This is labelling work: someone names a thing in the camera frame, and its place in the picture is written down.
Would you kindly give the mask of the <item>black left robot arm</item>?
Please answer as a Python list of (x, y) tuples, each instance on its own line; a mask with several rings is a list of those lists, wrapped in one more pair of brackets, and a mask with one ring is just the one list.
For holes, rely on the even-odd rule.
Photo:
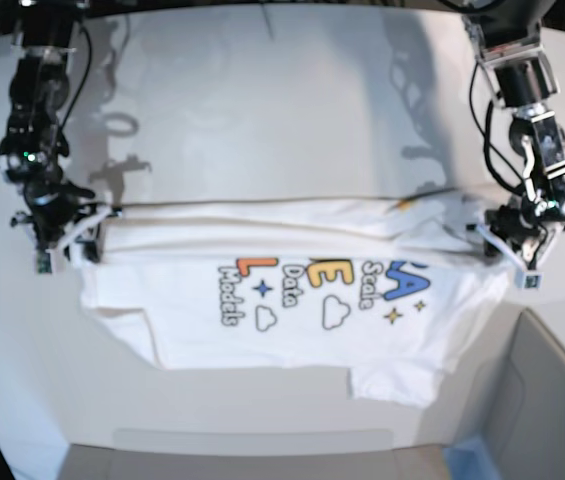
[[(542, 43), (550, 1), (462, 1), (462, 17), (491, 99), (485, 114), (483, 156), (493, 179), (511, 198), (485, 215), (488, 250), (500, 250), (523, 272), (539, 268), (565, 230), (565, 134), (549, 100), (558, 82)], [(523, 160), (517, 184), (504, 180), (492, 161), (496, 109), (510, 113), (511, 149)]]

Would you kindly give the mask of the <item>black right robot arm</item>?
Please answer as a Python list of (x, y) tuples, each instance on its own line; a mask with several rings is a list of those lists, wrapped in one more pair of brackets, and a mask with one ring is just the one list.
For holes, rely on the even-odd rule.
[(20, 1), (12, 45), (18, 52), (9, 86), (10, 113), (0, 140), (0, 174), (25, 205), (10, 218), (33, 243), (34, 268), (58, 270), (101, 260), (101, 225), (121, 211), (72, 182), (60, 163), (70, 155), (65, 126), (79, 95), (68, 67), (74, 32), (86, 34), (87, 1)]

